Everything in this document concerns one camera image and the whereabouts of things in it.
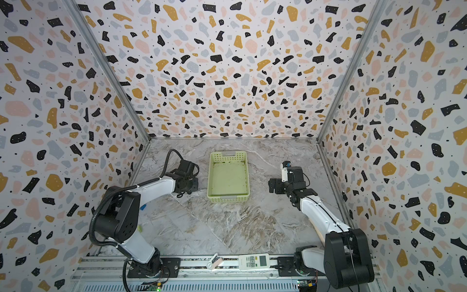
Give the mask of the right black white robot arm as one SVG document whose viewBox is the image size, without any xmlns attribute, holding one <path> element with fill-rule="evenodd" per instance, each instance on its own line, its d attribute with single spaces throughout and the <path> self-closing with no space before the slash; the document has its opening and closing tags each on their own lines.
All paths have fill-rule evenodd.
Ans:
<svg viewBox="0 0 467 292">
<path fill-rule="evenodd" d="M 271 193 L 286 195 L 307 216 L 323 245 L 323 249 L 313 245 L 296 249 L 293 260 L 296 273 L 307 276 L 321 272 L 335 289 L 374 281 L 366 234 L 346 225 L 324 205 L 301 167 L 283 162 L 281 178 L 271 178 L 268 186 Z"/>
</svg>

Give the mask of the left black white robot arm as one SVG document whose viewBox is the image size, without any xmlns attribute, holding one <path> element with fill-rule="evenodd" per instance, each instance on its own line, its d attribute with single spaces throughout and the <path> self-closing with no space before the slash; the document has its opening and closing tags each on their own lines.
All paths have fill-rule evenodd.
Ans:
<svg viewBox="0 0 467 292">
<path fill-rule="evenodd" d="M 96 246 L 113 246 L 143 275 L 162 270 L 160 252 L 138 230 L 140 208 L 163 196 L 191 194 L 198 190 L 199 166 L 181 160 L 179 167 L 152 180 L 108 189 L 92 215 L 88 236 Z"/>
</svg>

